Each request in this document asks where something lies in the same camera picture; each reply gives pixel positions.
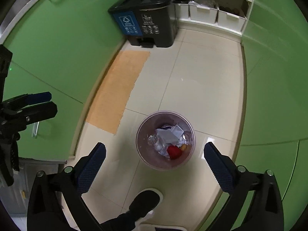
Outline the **white storage box left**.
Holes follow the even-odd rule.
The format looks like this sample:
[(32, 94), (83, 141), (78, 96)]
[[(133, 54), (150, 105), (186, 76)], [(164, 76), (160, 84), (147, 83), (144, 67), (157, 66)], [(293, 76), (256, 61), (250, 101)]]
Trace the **white storage box left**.
[(191, 20), (214, 24), (218, 15), (218, 9), (200, 4), (189, 4), (189, 14)]

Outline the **black and blue recycling bin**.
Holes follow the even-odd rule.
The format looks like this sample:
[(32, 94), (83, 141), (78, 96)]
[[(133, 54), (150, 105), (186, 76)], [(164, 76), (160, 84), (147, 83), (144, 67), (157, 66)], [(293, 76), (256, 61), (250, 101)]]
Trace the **black and blue recycling bin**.
[(133, 46), (169, 48), (177, 35), (175, 0), (120, 0), (108, 12)]

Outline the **crumpled white paper trash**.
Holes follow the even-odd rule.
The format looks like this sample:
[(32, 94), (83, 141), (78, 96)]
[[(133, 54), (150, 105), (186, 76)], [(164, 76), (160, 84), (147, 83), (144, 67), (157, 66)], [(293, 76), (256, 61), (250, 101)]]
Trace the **crumpled white paper trash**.
[[(180, 148), (182, 144), (187, 145), (187, 138), (184, 135), (184, 130), (179, 125), (165, 125), (162, 128), (156, 129), (155, 135), (158, 135), (161, 139), (164, 140), (164, 142), (167, 144), (167, 148), (169, 146), (177, 146)], [(162, 156), (170, 159), (167, 151)]]

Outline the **clear plastic water bottle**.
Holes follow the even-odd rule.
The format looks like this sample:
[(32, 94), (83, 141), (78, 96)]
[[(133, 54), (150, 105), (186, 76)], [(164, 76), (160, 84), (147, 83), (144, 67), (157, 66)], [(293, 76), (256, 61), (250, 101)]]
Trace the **clear plastic water bottle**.
[(147, 143), (161, 155), (164, 155), (167, 151), (167, 144), (158, 135), (150, 135)]

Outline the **white open shelf unit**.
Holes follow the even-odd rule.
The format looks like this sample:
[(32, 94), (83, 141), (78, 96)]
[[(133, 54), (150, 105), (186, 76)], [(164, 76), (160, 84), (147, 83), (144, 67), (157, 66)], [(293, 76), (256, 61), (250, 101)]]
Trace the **white open shelf unit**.
[(176, 3), (180, 28), (239, 42), (254, 0), (177, 0)]

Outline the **white storage box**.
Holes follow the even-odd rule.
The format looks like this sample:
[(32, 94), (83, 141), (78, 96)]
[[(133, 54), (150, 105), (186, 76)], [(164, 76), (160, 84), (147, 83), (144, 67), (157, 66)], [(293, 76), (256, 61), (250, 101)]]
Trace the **white storage box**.
[(191, 20), (214, 24), (218, 15), (218, 9), (200, 4), (189, 4), (189, 14)]
[(244, 24), (246, 23), (246, 16), (243, 11), (240, 10), (239, 15), (233, 13), (225, 12), (223, 10), (218, 10), (218, 26), (233, 30), (236, 32), (241, 32)]

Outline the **left black shoe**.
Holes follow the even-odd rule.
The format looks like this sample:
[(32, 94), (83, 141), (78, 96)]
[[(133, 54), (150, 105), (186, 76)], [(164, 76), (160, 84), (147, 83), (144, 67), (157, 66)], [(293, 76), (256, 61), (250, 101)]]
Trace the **left black shoe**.
[(128, 212), (132, 215), (134, 221), (138, 221), (154, 210), (162, 200), (163, 194), (158, 189), (144, 189), (134, 198)]

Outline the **white storage box right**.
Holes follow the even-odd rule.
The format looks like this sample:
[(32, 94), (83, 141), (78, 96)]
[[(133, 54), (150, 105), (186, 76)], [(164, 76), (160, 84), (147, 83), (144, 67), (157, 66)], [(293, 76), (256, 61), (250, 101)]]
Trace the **white storage box right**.
[(233, 13), (225, 12), (223, 10), (218, 10), (218, 26), (233, 30), (236, 32), (241, 32), (244, 24), (246, 23), (246, 16), (243, 11), (240, 10), (239, 15)]

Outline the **pink round waste basket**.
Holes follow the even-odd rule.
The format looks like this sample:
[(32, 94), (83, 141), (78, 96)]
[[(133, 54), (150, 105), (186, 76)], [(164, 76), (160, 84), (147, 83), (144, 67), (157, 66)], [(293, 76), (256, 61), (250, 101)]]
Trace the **pink round waste basket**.
[(195, 132), (182, 115), (157, 111), (148, 115), (136, 133), (140, 158), (151, 168), (167, 171), (178, 168), (192, 157)]

